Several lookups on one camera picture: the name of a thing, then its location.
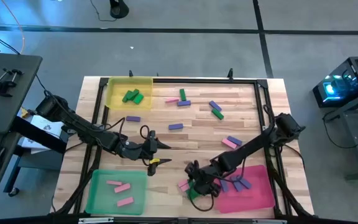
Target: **green block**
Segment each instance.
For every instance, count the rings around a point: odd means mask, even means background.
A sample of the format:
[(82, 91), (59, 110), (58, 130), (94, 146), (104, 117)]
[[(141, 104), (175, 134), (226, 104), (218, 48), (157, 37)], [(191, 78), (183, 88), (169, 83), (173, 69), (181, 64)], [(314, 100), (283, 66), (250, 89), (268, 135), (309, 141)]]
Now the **green block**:
[(187, 197), (194, 200), (196, 197), (200, 196), (199, 193), (193, 188), (194, 182), (192, 180), (188, 180), (189, 189), (186, 191)]
[(132, 94), (132, 91), (128, 90), (125, 96), (122, 99), (122, 102), (126, 103), (128, 101), (128, 96)]
[(143, 95), (139, 93), (139, 94), (135, 97), (134, 102), (135, 102), (136, 104), (139, 104), (142, 100), (143, 100)]
[(223, 114), (221, 114), (221, 112), (219, 112), (217, 109), (213, 109), (212, 110), (212, 113), (213, 114), (215, 114), (215, 116), (217, 116), (219, 119), (223, 119), (224, 118), (224, 116), (223, 116)]
[(185, 90), (184, 89), (180, 89), (180, 98), (182, 101), (186, 101), (186, 94), (185, 94)]
[(135, 97), (139, 94), (139, 90), (135, 89), (129, 96), (128, 96), (128, 100), (134, 100)]

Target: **purple block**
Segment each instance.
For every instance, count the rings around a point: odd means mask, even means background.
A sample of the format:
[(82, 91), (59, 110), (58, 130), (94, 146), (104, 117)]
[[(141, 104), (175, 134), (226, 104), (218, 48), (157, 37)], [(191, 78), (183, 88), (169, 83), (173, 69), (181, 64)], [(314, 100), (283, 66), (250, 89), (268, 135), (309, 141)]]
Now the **purple block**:
[(222, 108), (218, 106), (213, 100), (209, 102), (209, 105), (211, 105), (213, 108), (217, 109), (218, 111), (222, 111)]
[(229, 186), (227, 186), (227, 182), (225, 180), (219, 180), (221, 183), (221, 187), (223, 192), (228, 192), (229, 191)]
[[(235, 176), (232, 176), (232, 177), (230, 177), (230, 179), (231, 180), (233, 180), (233, 181), (235, 181), (235, 180), (237, 180), (237, 177), (235, 177)], [(242, 184), (240, 183), (240, 182), (234, 182), (233, 183), (234, 184), (234, 187), (236, 188), (236, 190), (238, 191), (238, 192), (240, 192), (242, 189), (244, 189), (244, 187), (242, 186)]]
[(230, 142), (233, 142), (234, 144), (236, 144), (238, 146), (242, 146), (242, 141), (236, 139), (235, 137), (229, 136), (229, 137), (227, 137), (227, 140), (229, 140)]
[(183, 124), (170, 124), (170, 125), (168, 125), (169, 130), (182, 129), (182, 128), (183, 128)]
[(136, 117), (136, 116), (127, 116), (127, 121), (136, 121), (136, 122), (140, 122), (140, 117)]
[(248, 180), (245, 180), (244, 178), (240, 180), (240, 183), (242, 183), (243, 186), (246, 187), (246, 189), (250, 189), (252, 187), (252, 184), (248, 182)]
[(178, 101), (178, 106), (189, 106), (191, 105), (190, 100), (187, 101)]

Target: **yellow tray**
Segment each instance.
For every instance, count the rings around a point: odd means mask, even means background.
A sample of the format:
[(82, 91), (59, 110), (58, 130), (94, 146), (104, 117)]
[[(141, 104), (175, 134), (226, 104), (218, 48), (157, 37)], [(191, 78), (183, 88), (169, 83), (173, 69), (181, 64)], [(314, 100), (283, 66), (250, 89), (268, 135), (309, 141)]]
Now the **yellow tray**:
[[(122, 102), (128, 90), (139, 90), (144, 96), (137, 105), (132, 101)], [(110, 77), (107, 87), (106, 106), (115, 110), (150, 110), (152, 107), (153, 78), (151, 77)]]

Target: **wooden table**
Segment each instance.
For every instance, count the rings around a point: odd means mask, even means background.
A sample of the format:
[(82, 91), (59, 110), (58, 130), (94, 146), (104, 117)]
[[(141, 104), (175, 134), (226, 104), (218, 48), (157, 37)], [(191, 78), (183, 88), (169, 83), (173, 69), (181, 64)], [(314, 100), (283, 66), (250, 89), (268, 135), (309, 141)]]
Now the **wooden table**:
[[(76, 112), (91, 121), (100, 77), (85, 77), (81, 88)], [(290, 113), (287, 93), (282, 79), (268, 79), (270, 98), (275, 114)], [(191, 106), (179, 108), (175, 103), (166, 104), (166, 98), (179, 97), (179, 89), (184, 88)], [(224, 119), (219, 121), (208, 105), (214, 100), (223, 109)], [(103, 107), (99, 112), (101, 122)], [(249, 212), (221, 214), (213, 209), (210, 212), (199, 212), (183, 196), (177, 182), (187, 178), (184, 168), (190, 161), (199, 160), (200, 167), (209, 164), (214, 156), (228, 150), (221, 140), (228, 135), (247, 142), (260, 134), (259, 119), (256, 109), (253, 85), (233, 84), (195, 84), (195, 83), (155, 83), (153, 90), (152, 109), (150, 111), (109, 110), (108, 123), (113, 124), (119, 118), (133, 115), (141, 116), (142, 122), (125, 122), (122, 133), (129, 136), (130, 141), (143, 142), (139, 128), (147, 124), (156, 130), (157, 137), (172, 149), (158, 150), (155, 157), (171, 158), (171, 162), (162, 164), (157, 173), (149, 177), (147, 182), (147, 200), (144, 217), (208, 217), (208, 218), (273, 218), (273, 209), (266, 208)], [(181, 131), (169, 131), (168, 125), (183, 123)], [(73, 136), (67, 147), (78, 144)], [(297, 141), (289, 144), (299, 150)], [(80, 179), (81, 167), (86, 145), (83, 144), (68, 151), (63, 160), (55, 196), (54, 205), (59, 209), (73, 193)], [(310, 213), (313, 207), (310, 200), (308, 184), (301, 158), (293, 151), (283, 148), (283, 166), (288, 188), (296, 199)], [(265, 165), (264, 151), (259, 150), (246, 160), (246, 166)], [(102, 151), (100, 169), (111, 170), (144, 170), (142, 161), (121, 159)], [(284, 212), (281, 190), (276, 185), (280, 209)], [(88, 198), (89, 184), (85, 188), (81, 211), (85, 209)], [(209, 207), (210, 197), (196, 200), (199, 207)]]

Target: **concrete floor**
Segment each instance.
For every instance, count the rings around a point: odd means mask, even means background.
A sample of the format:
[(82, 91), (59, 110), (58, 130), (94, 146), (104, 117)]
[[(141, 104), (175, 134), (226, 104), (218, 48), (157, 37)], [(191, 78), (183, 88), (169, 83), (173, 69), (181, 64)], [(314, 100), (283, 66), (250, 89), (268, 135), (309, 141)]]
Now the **concrete floor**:
[[(257, 29), (252, 0), (128, 0), (129, 15), (116, 22), (99, 22), (89, 1), (6, 2), (25, 26)], [(108, 1), (94, 3), (102, 19), (110, 19)], [(259, 5), (265, 29), (358, 30), (358, 0), (259, 0)], [(0, 26), (6, 24), (14, 21), (0, 3)], [(160, 76), (225, 77), (233, 68), (235, 77), (266, 77), (258, 34), (26, 32), (25, 37), (24, 53), (44, 58), (39, 70), (44, 85), (66, 98), (72, 108), (85, 75), (127, 75), (131, 69), (143, 76), (158, 72)], [(21, 48), (19, 32), (0, 31), (0, 38)], [(300, 148), (315, 213), (358, 221), (358, 181), (343, 178), (358, 170), (353, 152), (328, 141), (323, 112), (311, 94), (342, 61), (358, 56), (358, 36), (266, 35), (266, 39), (273, 75), (285, 79), (292, 115), (306, 126)], [(42, 98), (41, 87), (34, 82), (24, 106), (35, 108)], [(334, 128), (330, 125), (331, 132), (340, 131)], [(338, 143), (347, 144), (340, 134), (332, 135)], [(24, 169), (16, 182), (22, 190), (19, 195), (9, 198), (0, 189), (0, 210), (6, 208), (0, 218), (48, 213), (57, 178), (56, 172)]]

